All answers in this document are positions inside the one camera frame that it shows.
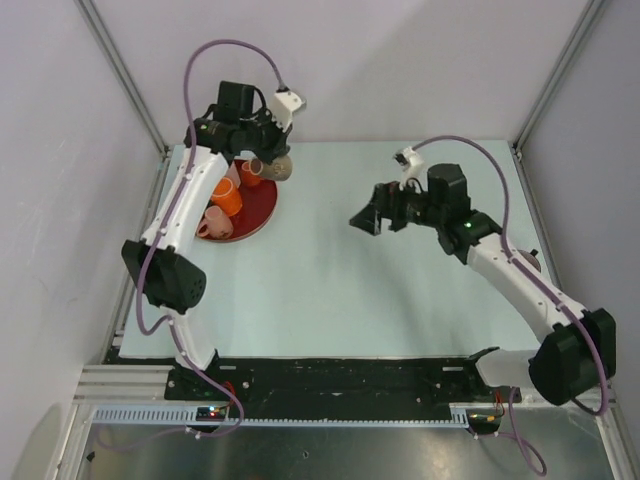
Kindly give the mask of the mauve pink mug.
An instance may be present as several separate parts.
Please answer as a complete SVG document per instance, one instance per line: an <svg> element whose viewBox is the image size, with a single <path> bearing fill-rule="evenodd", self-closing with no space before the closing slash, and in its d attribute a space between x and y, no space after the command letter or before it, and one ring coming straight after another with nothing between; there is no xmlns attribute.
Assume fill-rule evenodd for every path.
<svg viewBox="0 0 640 480"><path fill-rule="evenodd" d="M538 272L542 271L542 266L537 259L538 251L533 249L531 251L519 250L519 254Z"/></svg>

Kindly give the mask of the brown speckled mug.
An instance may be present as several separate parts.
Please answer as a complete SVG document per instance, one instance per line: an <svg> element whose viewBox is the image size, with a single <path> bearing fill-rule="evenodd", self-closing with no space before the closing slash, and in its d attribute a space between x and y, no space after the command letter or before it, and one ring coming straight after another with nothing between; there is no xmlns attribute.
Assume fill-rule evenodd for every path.
<svg viewBox="0 0 640 480"><path fill-rule="evenodd" d="M283 182L292 175L293 161L289 155L280 156L271 163L265 163L254 157L249 161L249 170L252 174L262 179Z"/></svg>

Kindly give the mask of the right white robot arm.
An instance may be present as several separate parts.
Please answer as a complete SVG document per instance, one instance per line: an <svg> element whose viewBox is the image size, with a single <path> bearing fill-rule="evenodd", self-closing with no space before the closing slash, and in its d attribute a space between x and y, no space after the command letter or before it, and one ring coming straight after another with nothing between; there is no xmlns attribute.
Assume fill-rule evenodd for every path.
<svg viewBox="0 0 640 480"><path fill-rule="evenodd" d="M349 221L370 235L382 223L397 232L430 227L441 248L487 280L520 314L540 346L535 351L489 348L462 376L464 393L486 400L498 386L535 389L561 406L600 387L616 373L616 323L604 309L589 310L546 279L504 238L487 214L472 208L467 179L456 164L427 171L425 188L378 183L366 206Z"/></svg>

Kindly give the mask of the small pink mug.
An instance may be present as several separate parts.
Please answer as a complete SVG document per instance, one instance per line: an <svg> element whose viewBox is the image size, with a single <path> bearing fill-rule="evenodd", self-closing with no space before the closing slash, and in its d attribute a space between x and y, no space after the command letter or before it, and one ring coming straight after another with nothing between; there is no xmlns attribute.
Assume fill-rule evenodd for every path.
<svg viewBox="0 0 640 480"><path fill-rule="evenodd" d="M228 215L220 207L211 206L205 210L196 235L200 238L225 240L230 238L233 232L234 227Z"/></svg>

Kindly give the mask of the large orange mug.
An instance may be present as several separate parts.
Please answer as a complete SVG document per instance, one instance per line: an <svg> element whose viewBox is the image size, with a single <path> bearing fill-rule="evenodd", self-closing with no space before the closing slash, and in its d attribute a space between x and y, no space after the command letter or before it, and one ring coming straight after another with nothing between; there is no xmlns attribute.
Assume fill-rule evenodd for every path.
<svg viewBox="0 0 640 480"><path fill-rule="evenodd" d="M211 195L211 201L229 217L237 215L243 208L241 194L234 182L228 177L223 177L216 185Z"/></svg>

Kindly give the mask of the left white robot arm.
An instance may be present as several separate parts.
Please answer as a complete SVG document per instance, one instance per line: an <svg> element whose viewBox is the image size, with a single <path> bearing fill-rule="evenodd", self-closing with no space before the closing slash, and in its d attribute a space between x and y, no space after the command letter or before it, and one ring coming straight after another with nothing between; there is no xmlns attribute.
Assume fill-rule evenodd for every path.
<svg viewBox="0 0 640 480"><path fill-rule="evenodd" d="M220 391L222 376L209 366L216 348L195 312L207 287L205 272L188 258L197 227L215 187L240 153L250 152L266 164L289 153L293 118L305 106L303 97L287 87L266 99L253 85L221 82L216 103L189 122L182 161L155 218L139 240L122 246L136 288L140 332L151 336L157 329L144 325L144 304L159 308L177 359L192 368L187 387L201 399Z"/></svg>

